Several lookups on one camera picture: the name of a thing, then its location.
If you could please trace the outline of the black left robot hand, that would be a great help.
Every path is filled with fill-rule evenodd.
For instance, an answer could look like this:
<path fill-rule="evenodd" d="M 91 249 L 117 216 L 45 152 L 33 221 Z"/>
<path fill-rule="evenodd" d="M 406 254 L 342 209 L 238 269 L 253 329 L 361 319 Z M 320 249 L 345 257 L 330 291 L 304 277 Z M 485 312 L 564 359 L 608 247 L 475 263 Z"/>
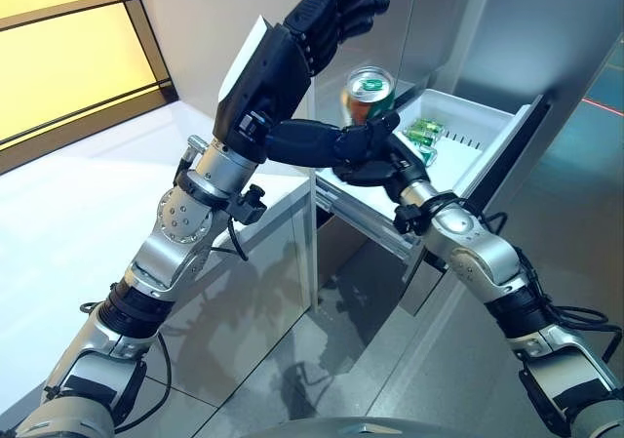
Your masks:
<path fill-rule="evenodd" d="M 314 76 L 347 39 L 367 33 L 390 0 L 301 0 L 284 21 L 259 22 L 259 39 L 238 74 L 222 84 L 214 137 L 258 164 L 309 168 L 361 163 L 376 155 L 399 124 L 390 111 L 360 126 L 294 118 Z"/>

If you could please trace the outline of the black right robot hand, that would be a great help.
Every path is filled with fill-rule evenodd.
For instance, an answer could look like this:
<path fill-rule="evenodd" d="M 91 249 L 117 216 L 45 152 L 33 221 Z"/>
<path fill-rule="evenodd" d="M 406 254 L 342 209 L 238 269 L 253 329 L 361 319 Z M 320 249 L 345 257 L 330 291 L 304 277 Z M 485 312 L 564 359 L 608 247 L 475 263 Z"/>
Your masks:
<path fill-rule="evenodd" d="M 353 186 L 380 186 L 397 204 L 401 201 L 401 193 L 409 185 L 418 180 L 430 180 L 423 161 L 394 135 L 366 158 L 333 167 L 332 172 L 341 181 Z"/>

